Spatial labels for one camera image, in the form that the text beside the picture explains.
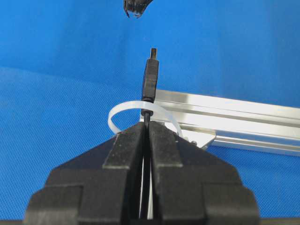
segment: metal bracket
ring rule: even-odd
[[[298,108],[166,90],[157,90],[155,103],[173,114],[198,147],[215,135],[215,146],[300,156]],[[157,113],[152,120],[169,126]]]

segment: black cable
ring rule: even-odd
[[[156,60],[157,50],[151,49],[150,59],[147,60],[144,80],[142,85],[142,101],[154,103],[156,94],[156,85],[158,81],[158,66],[159,62]],[[141,110],[141,115],[144,117],[145,124],[145,140],[143,148],[143,171],[142,171],[142,194],[141,194],[141,208],[140,218],[147,219],[149,195],[150,195],[150,170],[151,170],[151,153],[149,141],[149,125],[150,117],[153,111]]]
[[[141,211],[140,218],[147,219],[148,215],[148,205],[149,205],[149,194],[150,194],[150,164],[151,164],[151,154],[150,154],[150,143],[149,143],[149,122],[150,114],[145,113],[144,123],[145,123],[145,140],[144,140],[144,151],[143,151],[143,171],[142,171],[142,196],[141,196]]]

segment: blue fabric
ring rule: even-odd
[[[109,110],[158,88],[300,107],[300,1],[4,0],[0,7],[0,219],[20,219],[50,170],[108,140]],[[121,128],[139,112],[115,118]],[[262,217],[300,217],[300,158],[213,147]]]

